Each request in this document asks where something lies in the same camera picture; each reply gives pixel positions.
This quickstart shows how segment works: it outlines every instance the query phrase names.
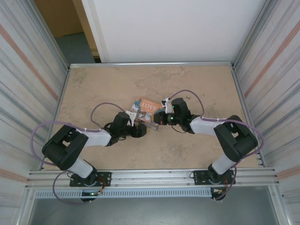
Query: beige tabletop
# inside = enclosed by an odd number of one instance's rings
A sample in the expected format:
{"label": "beige tabletop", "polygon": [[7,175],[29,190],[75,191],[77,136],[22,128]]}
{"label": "beige tabletop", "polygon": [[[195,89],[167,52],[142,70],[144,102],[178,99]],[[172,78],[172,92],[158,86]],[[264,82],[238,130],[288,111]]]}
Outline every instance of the beige tabletop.
{"label": "beige tabletop", "polygon": [[[159,103],[182,89],[192,90],[201,98],[205,117],[227,118],[236,114],[244,120],[228,66],[73,68],[58,120],[82,128],[97,128],[90,122],[90,113],[101,102],[130,110],[137,97]],[[185,99],[191,113],[201,113],[201,106],[192,94],[184,92],[177,97]],[[103,105],[95,112],[94,120],[103,126],[119,111]],[[148,128],[142,138],[128,137],[111,147],[85,147],[81,157],[97,169],[181,169],[206,168],[222,153],[215,136],[180,134],[171,126],[159,126],[158,130]],[[256,166],[256,156],[239,164],[239,167]]]}

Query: mounting plate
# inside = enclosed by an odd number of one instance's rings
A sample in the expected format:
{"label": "mounting plate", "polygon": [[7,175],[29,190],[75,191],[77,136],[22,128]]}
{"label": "mounting plate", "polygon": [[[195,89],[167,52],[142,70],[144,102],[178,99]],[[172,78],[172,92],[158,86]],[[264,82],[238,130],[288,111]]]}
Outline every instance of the mounting plate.
{"label": "mounting plate", "polygon": [[225,185],[225,179],[227,179],[227,182],[230,185],[233,182],[234,177],[233,171],[229,170],[219,183],[213,183],[208,176],[208,170],[195,170],[193,171],[193,175],[195,185]]}
{"label": "mounting plate", "polygon": [[[112,173],[111,172],[97,172],[97,177],[101,177],[105,180],[105,187],[109,187],[111,185],[112,181]],[[80,182],[78,179],[76,179],[76,174],[72,174],[71,180],[70,180],[70,187],[102,187],[103,182],[100,180],[100,182],[97,180],[92,185],[85,185],[83,182]]]}

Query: corrugated metal wall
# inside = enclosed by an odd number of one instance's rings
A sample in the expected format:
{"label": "corrugated metal wall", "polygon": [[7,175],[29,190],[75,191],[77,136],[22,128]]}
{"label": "corrugated metal wall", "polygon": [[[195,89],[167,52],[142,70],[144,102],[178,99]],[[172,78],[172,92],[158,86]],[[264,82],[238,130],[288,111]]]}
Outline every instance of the corrugated metal wall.
{"label": "corrugated metal wall", "polygon": [[[0,1],[0,224],[12,224],[29,170],[30,134],[52,120],[68,72],[31,1]],[[38,131],[41,150],[49,127]]]}
{"label": "corrugated metal wall", "polygon": [[263,155],[275,167],[295,224],[300,224],[300,1],[279,0],[237,74]]}

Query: book cover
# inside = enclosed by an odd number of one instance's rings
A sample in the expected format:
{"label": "book cover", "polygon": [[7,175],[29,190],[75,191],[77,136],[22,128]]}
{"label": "book cover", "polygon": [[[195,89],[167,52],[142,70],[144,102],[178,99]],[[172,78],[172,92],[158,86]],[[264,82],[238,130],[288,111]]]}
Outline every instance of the book cover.
{"label": "book cover", "polygon": [[138,120],[144,121],[146,126],[157,129],[158,124],[153,122],[153,115],[161,109],[161,104],[138,97],[134,102],[131,111],[139,112]]}

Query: gray floor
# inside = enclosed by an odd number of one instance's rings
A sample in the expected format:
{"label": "gray floor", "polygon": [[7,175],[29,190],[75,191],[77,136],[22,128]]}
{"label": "gray floor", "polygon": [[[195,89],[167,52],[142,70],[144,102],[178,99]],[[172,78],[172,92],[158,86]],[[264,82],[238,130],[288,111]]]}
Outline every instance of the gray floor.
{"label": "gray floor", "polygon": [[210,198],[96,199],[72,206],[36,200],[31,225],[277,225],[267,187],[234,187]]}
{"label": "gray floor", "polygon": [[84,33],[67,35],[55,40],[69,64],[95,63]]}

